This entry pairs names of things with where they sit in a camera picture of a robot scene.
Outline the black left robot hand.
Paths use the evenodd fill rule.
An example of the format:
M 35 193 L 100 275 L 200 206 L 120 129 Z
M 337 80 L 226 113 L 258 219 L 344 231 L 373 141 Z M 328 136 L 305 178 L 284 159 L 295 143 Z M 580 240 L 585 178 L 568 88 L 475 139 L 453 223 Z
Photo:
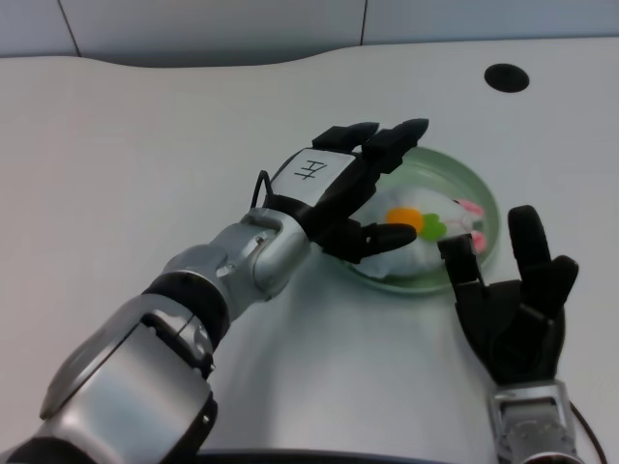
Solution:
M 391 129 L 374 122 L 333 126 L 288 159 L 272 179 L 263 180 L 263 206 L 294 218 L 311 242 L 349 263 L 404 247 L 418 238 L 419 226 L 363 225 L 352 216 L 374 196 L 380 177 L 402 164 L 428 126 L 423 118 Z

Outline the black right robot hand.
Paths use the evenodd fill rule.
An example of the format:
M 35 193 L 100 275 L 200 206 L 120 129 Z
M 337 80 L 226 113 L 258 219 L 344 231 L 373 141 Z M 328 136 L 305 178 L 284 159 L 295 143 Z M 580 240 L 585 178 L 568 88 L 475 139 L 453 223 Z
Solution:
M 513 208 L 508 226 L 520 278 L 484 283 L 470 234 L 438 243 L 471 349 L 499 386 L 555 378 L 566 334 L 565 303 L 578 265 L 550 256 L 541 219 L 530 205 Z

